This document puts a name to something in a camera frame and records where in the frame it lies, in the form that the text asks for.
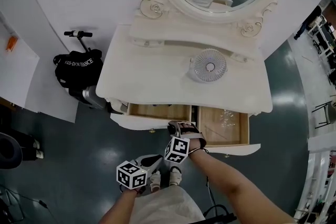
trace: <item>white vanity table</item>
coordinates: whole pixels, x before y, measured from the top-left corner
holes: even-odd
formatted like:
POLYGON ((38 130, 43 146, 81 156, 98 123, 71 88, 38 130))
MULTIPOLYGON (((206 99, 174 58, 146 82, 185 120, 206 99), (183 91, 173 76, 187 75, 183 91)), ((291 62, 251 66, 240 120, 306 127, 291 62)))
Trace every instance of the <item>white vanity table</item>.
POLYGON ((210 152, 257 151, 260 144, 249 144, 248 116, 271 112, 272 101, 255 41, 276 4, 255 0, 212 13, 185 0, 142 0, 132 26, 117 27, 97 85, 98 96, 127 105, 111 119, 151 133, 171 120, 191 121, 210 152), (191 59, 207 48, 224 55, 227 72, 211 83, 196 82, 187 75, 191 59))

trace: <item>white skirt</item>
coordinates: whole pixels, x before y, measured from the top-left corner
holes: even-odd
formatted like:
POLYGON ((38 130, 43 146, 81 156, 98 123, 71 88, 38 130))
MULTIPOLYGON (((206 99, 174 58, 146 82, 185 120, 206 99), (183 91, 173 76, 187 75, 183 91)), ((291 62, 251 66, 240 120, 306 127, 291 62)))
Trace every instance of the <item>white skirt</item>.
POLYGON ((204 219, 189 194, 171 186, 135 199, 130 224, 188 224, 204 219))

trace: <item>black bag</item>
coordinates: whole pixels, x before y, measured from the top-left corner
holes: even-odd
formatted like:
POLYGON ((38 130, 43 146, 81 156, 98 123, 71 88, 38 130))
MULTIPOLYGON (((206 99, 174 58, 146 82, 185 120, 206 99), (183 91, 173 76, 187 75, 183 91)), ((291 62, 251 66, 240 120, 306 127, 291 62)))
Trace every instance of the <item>black bag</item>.
POLYGON ((54 58, 54 64, 57 66, 55 75, 62 87, 79 90, 97 85, 103 67, 101 51, 96 49, 58 55, 54 58))

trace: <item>open drawer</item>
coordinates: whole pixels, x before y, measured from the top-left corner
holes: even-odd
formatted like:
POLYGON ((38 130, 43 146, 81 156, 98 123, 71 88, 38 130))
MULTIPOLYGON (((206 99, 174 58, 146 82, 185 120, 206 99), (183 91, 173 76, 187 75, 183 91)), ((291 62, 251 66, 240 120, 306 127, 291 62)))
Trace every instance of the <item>open drawer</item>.
POLYGON ((197 115, 207 147, 249 145, 248 114, 199 106, 197 115))
POLYGON ((249 144, 248 114, 190 105, 128 105, 126 115, 111 114, 121 127, 131 130, 165 129, 169 121, 196 122, 212 153, 245 156, 260 149, 249 144))

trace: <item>white sneaker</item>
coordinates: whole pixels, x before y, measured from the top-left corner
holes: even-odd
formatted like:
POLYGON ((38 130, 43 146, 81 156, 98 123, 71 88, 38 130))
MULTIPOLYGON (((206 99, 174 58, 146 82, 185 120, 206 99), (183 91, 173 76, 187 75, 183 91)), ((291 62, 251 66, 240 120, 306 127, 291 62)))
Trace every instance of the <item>white sneaker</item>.
POLYGON ((172 186, 172 185, 178 186, 181 181, 182 181, 181 170, 176 166, 173 166, 172 168, 170 168, 169 186, 172 186))
POLYGON ((36 149, 40 149, 40 142, 38 142, 37 140, 35 140, 35 142, 33 143, 33 148, 36 148, 36 149))
POLYGON ((160 171, 156 171, 154 174, 152 174, 149 178, 149 180, 151 181, 151 191, 153 191, 153 188, 159 188, 160 189, 160 185, 161 185, 161 174, 160 171))
POLYGON ((36 157, 39 158, 39 159, 43 159, 44 158, 43 151, 36 151, 36 157))

